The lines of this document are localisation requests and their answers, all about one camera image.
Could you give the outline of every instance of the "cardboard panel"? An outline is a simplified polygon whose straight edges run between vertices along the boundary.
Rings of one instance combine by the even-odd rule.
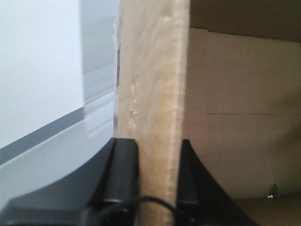
[[[260,226],[301,225],[301,195],[241,200],[237,205]]]
[[[234,199],[301,192],[299,56],[294,42],[190,29],[183,134]]]
[[[301,192],[301,115],[209,114],[202,159],[233,199]]]
[[[301,41],[300,0],[191,0],[192,27]]]
[[[117,137],[136,139],[142,195],[175,204],[188,43],[188,0],[120,5]],[[170,213],[142,205],[143,225],[171,225]]]
[[[208,112],[301,114],[297,42],[208,32]]]

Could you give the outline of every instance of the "gray stripe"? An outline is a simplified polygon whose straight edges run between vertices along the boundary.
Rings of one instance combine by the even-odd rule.
[[[80,108],[1,148],[0,165],[83,119],[84,111]]]

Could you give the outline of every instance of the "white surface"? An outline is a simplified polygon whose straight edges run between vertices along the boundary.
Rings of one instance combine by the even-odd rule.
[[[83,106],[79,7],[0,1],[0,148]]]
[[[113,22],[119,0],[81,0],[85,103],[114,90]]]
[[[66,176],[113,136],[114,92],[85,106],[85,120],[0,166],[0,210],[9,199]]]

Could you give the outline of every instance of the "brown cardboard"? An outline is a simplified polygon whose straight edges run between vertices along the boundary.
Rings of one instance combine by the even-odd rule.
[[[188,43],[188,0],[124,0],[120,11],[117,137],[136,139],[142,195],[175,204]],[[142,223],[171,225],[170,213],[141,208]]]
[[[234,199],[301,192],[296,42],[190,29],[183,134]]]
[[[300,0],[191,0],[192,27],[301,41]]]
[[[301,225],[301,195],[241,200],[237,205],[260,226]]]

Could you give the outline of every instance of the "black cable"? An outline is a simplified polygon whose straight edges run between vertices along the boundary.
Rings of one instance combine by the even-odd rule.
[[[179,215],[176,208],[174,208],[172,205],[168,204],[162,199],[153,197],[153,196],[139,196],[134,197],[130,200],[120,202],[114,205],[111,205],[103,210],[101,210],[97,215],[96,218],[99,222],[102,222],[105,218],[110,217],[113,213],[120,209],[129,208],[129,207],[136,207],[139,203],[142,202],[154,202],[157,204],[160,204],[161,206],[164,206],[166,209],[172,212],[173,217],[176,219],[176,217]]]

